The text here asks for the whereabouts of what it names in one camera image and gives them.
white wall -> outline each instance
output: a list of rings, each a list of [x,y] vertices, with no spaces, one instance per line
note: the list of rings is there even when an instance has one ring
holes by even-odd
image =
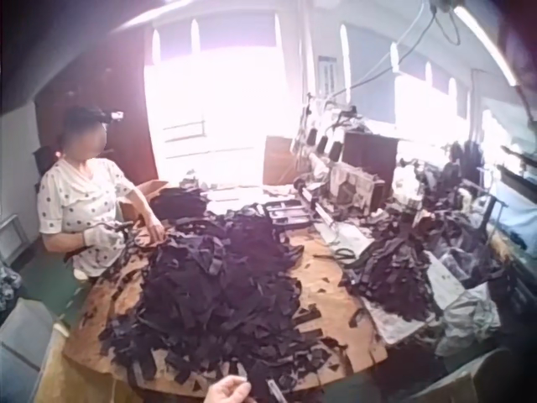
[[[421,0],[341,0],[333,8],[315,8],[311,18],[315,60],[320,55],[336,57],[339,83],[343,86],[341,25],[353,24],[371,29],[395,41],[410,26],[420,9],[420,4]],[[419,23],[409,33],[403,44],[411,46],[415,43],[429,23],[430,16],[429,8],[426,6]],[[440,12],[438,18],[446,32],[454,37],[449,18]],[[472,69],[491,72],[502,80],[500,70],[479,40],[458,18],[456,18],[456,23],[461,31],[460,46],[447,42],[438,26],[433,25],[416,51],[467,86],[472,83]]]
[[[30,242],[39,236],[34,186],[39,180],[33,152],[39,148],[33,102],[0,117],[0,220],[18,214]]]

pile of fabric scraps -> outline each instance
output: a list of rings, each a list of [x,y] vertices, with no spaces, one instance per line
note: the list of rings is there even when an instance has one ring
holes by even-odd
[[[259,401],[271,401],[267,379],[291,391],[331,356],[320,329],[295,328],[320,316],[315,305],[300,308],[301,283],[287,274],[303,250],[280,240],[254,208],[177,220],[142,269],[138,304],[110,314],[102,353],[114,352],[133,385],[137,373],[154,379],[152,352],[165,350],[180,384],[192,374],[214,380],[245,371]],[[119,281],[114,301],[133,276]]]
[[[22,282],[18,273],[0,264],[0,313],[12,307]]]
[[[427,275],[430,260],[419,234],[393,214],[382,214],[367,225],[375,240],[358,259],[345,264],[341,284],[350,294],[406,321],[425,321],[436,308]]]
[[[209,200],[197,187],[170,187],[160,191],[150,202],[159,220],[176,220],[183,217],[202,217]]]
[[[487,235],[465,213],[436,211],[422,218],[418,229],[425,235],[427,249],[466,289],[503,275],[503,264],[489,247]]]

hand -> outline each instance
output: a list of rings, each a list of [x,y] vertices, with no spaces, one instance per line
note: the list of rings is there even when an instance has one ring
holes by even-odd
[[[252,386],[244,378],[228,375],[209,388],[203,403],[255,403],[248,397]]]
[[[104,225],[96,225],[88,228],[82,234],[85,246],[100,246],[101,248],[122,248],[125,245],[125,238],[121,232],[107,228]]]
[[[164,241],[166,232],[160,220],[152,212],[144,219],[145,226],[148,228],[151,243],[159,243]]]

white shirt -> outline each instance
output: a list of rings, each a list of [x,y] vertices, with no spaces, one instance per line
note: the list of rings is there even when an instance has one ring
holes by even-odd
[[[42,234],[81,233],[100,222],[115,223],[117,198],[134,185],[117,165],[106,159],[89,160],[91,179],[60,159],[41,180],[38,194]],[[122,250],[92,247],[73,257],[75,269],[95,277],[110,267]]]

white glove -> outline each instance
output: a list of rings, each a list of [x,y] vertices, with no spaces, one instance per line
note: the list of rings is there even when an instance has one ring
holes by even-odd
[[[104,225],[97,225],[88,228],[83,233],[84,244],[86,246],[100,246],[101,248],[113,249],[125,246],[125,238],[121,232],[116,232],[106,228]]]

